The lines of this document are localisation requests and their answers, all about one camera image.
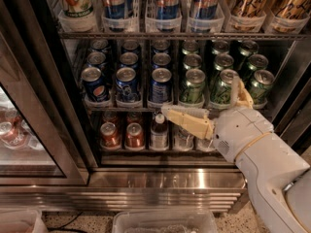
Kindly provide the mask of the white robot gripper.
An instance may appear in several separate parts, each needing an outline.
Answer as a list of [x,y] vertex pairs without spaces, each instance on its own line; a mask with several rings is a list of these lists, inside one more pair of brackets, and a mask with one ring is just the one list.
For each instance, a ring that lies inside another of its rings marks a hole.
[[215,130],[206,109],[163,105],[160,110],[169,121],[199,139],[211,140],[214,133],[216,150],[227,162],[234,162],[238,153],[255,139],[273,132],[273,125],[260,112],[253,110],[253,105],[253,98],[244,83],[234,76],[230,92],[231,109],[220,112],[215,120]]

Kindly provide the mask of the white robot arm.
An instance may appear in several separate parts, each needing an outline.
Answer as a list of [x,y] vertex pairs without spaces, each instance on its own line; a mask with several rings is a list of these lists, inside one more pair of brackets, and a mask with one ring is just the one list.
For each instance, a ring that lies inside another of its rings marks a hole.
[[311,233],[311,168],[253,109],[240,78],[232,82],[229,108],[210,119],[204,109],[164,105],[171,122],[213,142],[247,180],[248,194],[271,233]]

